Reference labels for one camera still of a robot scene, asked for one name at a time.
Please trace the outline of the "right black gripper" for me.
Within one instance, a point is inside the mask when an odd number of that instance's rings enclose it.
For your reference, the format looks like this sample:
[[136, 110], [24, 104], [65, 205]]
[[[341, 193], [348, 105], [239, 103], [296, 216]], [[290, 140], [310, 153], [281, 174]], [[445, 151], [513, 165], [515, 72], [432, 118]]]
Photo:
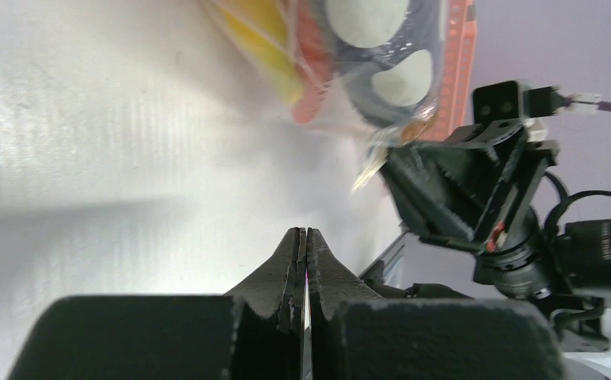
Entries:
[[381, 174], [408, 232], [471, 254], [476, 282], [542, 299], [558, 282], [531, 199], [555, 162], [555, 145], [530, 142], [520, 120], [502, 120], [390, 148]]

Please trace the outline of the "polka dot zip bag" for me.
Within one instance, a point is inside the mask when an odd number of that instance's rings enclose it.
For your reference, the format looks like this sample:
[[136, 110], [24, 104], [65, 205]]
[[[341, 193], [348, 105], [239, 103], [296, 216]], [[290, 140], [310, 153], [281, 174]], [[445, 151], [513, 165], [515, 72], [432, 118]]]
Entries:
[[368, 147], [354, 188], [438, 121], [448, 1], [208, 1], [295, 123]]

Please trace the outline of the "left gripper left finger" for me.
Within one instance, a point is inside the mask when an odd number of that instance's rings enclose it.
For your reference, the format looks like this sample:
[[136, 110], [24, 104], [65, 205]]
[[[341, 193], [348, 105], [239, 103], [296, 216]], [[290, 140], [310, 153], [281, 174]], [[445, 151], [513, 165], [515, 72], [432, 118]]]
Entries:
[[53, 302], [12, 379], [296, 379], [306, 231], [289, 229], [221, 295], [78, 295]]

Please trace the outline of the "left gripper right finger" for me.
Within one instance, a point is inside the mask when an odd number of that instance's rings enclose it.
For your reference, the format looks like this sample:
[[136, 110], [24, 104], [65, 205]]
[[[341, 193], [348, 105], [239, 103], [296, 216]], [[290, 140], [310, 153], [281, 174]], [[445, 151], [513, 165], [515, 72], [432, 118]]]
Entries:
[[308, 229], [316, 379], [562, 379], [547, 321], [494, 299], [383, 298]]

